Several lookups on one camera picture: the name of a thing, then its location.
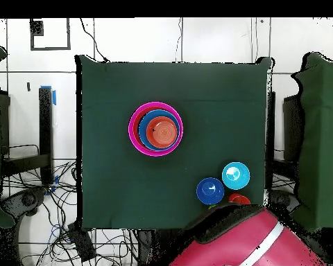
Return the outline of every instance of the bowl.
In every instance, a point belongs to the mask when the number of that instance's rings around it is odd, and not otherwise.
[[[234,193],[231,194],[231,196],[229,196],[228,198],[229,202],[235,202],[235,203],[239,203],[239,204],[250,204],[249,199],[246,196]]]
[[[244,188],[250,180],[249,169],[241,162],[231,162],[223,169],[222,180],[232,190]]]
[[[170,148],[170,146],[167,148],[157,148],[153,144],[151,144],[151,142],[146,137],[146,128],[147,128],[148,124],[150,123],[150,121],[153,118],[158,117],[158,116],[165,116],[167,118],[170,118],[175,123],[178,134],[179,134],[180,127],[179,127],[179,123],[178,123],[178,120],[176,119],[176,117],[172,113],[170,113],[166,110],[155,109],[155,110],[152,110],[152,111],[146,113],[144,115],[144,117],[142,117],[141,121],[139,122],[139,126],[138,126],[138,135],[139,135],[139,140],[148,149],[154,150],[154,151],[163,151],[163,150],[167,150],[168,148]]]
[[[147,139],[156,148],[169,148],[178,138],[175,123],[165,116],[153,118],[146,128]]]
[[[223,199],[225,189],[218,179],[207,177],[198,183],[196,194],[202,203],[215,205]]]
[[[180,128],[178,138],[177,138],[176,142],[167,150],[163,150],[163,151],[149,150],[146,146],[144,146],[142,144],[142,142],[139,139],[138,132],[136,133],[136,131],[135,131],[135,130],[138,130],[139,120],[144,115],[141,113],[149,112],[150,108],[152,108],[152,107],[167,110],[168,112],[173,114],[175,116],[176,120],[178,121],[179,128]],[[152,157],[164,156],[164,155],[167,155],[167,154],[173,152],[181,142],[182,131],[183,131],[182,120],[181,120],[181,117],[178,114],[178,112],[174,108],[172,108],[172,106],[169,106],[162,102],[149,102],[149,103],[143,104],[142,106],[138,107],[137,110],[133,113],[132,117],[130,118],[130,122],[128,124],[128,136],[130,137],[130,141],[133,144],[133,146],[138,151],[140,151],[142,154],[152,156]]]

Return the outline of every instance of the blue bowl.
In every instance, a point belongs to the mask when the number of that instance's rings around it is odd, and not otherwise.
[[[207,177],[197,185],[196,194],[202,203],[214,205],[222,200],[225,189],[218,179]]]
[[[232,190],[244,188],[250,180],[249,169],[241,162],[231,162],[223,169],[222,180]]]
[[[157,148],[155,146],[153,146],[151,143],[149,143],[148,139],[147,139],[147,125],[150,123],[150,121],[158,116],[165,116],[167,118],[170,118],[176,125],[176,129],[178,131],[178,135],[176,136],[176,139],[174,141],[173,144],[171,144],[169,147],[167,148]],[[179,137],[179,122],[178,120],[175,118],[175,116],[173,114],[171,114],[170,112],[168,112],[167,110],[162,110],[162,109],[158,109],[158,110],[152,110],[150,112],[148,112],[142,119],[141,122],[139,123],[139,127],[138,127],[138,135],[139,138],[141,139],[141,142],[150,150],[153,151],[164,151],[164,150],[168,150],[169,148],[171,148],[176,141],[178,140]]]

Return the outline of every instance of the stacked bowls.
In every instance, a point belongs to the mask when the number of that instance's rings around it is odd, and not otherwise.
[[[181,141],[181,117],[172,106],[149,102],[133,113],[128,134],[141,153],[152,157],[164,156],[173,152]]]

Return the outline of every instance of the orange bowl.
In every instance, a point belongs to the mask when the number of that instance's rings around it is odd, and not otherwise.
[[[158,116],[147,125],[146,135],[149,143],[156,148],[167,148],[178,137],[178,129],[175,123],[168,117]]]

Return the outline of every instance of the light blue bowl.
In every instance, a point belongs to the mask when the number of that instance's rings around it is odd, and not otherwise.
[[[222,180],[232,190],[244,188],[250,180],[249,169],[241,162],[231,162],[223,169]]]
[[[176,125],[176,129],[178,131],[178,135],[176,136],[176,139],[174,141],[173,144],[171,144],[169,147],[167,148],[157,148],[155,146],[153,146],[151,143],[149,143],[148,139],[147,139],[147,126],[150,123],[150,121],[152,119],[154,119],[155,117],[158,116],[165,116],[167,118],[170,118]],[[176,141],[178,140],[179,137],[179,122],[178,120],[175,118],[175,116],[173,114],[171,114],[170,112],[166,111],[166,110],[162,110],[162,109],[157,109],[157,110],[152,110],[150,112],[148,112],[142,119],[141,122],[139,123],[139,127],[138,127],[138,135],[139,138],[141,139],[141,142],[150,150],[153,151],[164,151],[164,150],[168,150],[169,148],[171,148]]]

